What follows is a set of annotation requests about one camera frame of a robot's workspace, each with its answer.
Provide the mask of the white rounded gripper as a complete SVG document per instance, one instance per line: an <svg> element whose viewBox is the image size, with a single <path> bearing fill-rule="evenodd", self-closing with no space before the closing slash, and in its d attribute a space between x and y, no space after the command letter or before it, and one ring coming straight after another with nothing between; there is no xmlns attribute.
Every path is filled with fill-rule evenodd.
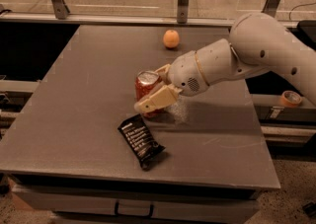
<svg viewBox="0 0 316 224"><path fill-rule="evenodd" d="M191 97L205 92L208 85L203 79L197 64L197 54L194 51L179 56L171 65L166 64L155 72L159 83L147 95L134 104L139 113L149 113L164 109L174 104L183 96Z"/></svg>

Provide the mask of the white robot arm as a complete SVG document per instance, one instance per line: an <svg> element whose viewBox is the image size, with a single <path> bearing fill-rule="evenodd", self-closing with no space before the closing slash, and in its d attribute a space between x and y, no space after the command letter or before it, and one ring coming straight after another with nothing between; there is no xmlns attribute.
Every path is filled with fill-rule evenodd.
<svg viewBox="0 0 316 224"><path fill-rule="evenodd" d="M269 71L316 104L316 51L264 13L250 13L232 25L229 38L189 51L156 72L162 81L135 103L140 113L195 96L222 81L247 79Z"/></svg>

